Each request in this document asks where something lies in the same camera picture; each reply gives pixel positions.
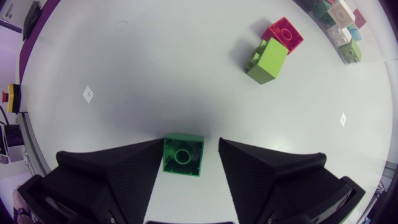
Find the stacked lego bricks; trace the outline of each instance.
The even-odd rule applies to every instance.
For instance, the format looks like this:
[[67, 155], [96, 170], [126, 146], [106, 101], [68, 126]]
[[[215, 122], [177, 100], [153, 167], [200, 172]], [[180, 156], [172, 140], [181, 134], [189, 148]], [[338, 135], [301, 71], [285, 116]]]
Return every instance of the stacked lego bricks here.
[[357, 42], [366, 20], [358, 9], [351, 10], [344, 0], [294, 0], [323, 29], [346, 64], [361, 61]]

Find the white lego brick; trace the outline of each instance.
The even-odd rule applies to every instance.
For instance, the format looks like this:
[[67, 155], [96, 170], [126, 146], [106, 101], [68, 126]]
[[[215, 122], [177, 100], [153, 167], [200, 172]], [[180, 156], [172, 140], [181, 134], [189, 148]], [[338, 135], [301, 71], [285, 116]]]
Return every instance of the white lego brick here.
[[355, 15], [343, 0], [335, 2], [328, 10], [329, 15], [337, 25], [344, 28], [354, 23]]
[[337, 24], [329, 28], [326, 32], [333, 40], [333, 43], [336, 47], [348, 44], [353, 38], [347, 27], [340, 28], [340, 26]]

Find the red button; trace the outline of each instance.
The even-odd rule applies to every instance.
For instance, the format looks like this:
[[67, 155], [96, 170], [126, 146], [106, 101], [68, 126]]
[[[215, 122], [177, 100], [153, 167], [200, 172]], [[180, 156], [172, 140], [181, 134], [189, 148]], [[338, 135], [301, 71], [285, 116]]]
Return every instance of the red button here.
[[8, 102], [8, 93], [3, 92], [1, 95], [1, 103]]

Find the light green lego brick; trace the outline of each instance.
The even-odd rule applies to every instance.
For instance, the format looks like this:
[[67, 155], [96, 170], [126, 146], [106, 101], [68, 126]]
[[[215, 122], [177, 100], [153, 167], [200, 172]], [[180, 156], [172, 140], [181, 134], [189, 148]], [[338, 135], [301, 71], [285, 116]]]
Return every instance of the light green lego brick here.
[[252, 59], [246, 64], [249, 69], [247, 75], [260, 84], [274, 80], [278, 77], [287, 52], [287, 48], [273, 38], [268, 42], [261, 41]]
[[340, 46], [338, 49], [341, 56], [344, 58], [345, 63], [356, 63], [361, 61], [362, 52], [353, 38], [348, 44]]

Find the pink lego brick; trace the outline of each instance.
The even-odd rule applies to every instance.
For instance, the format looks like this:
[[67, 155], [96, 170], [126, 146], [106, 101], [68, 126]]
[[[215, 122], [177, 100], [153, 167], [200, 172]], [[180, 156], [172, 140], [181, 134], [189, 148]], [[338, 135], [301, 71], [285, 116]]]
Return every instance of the pink lego brick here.
[[355, 15], [355, 26], [360, 29], [363, 25], [365, 25], [366, 20], [358, 9], [354, 10], [354, 15]]

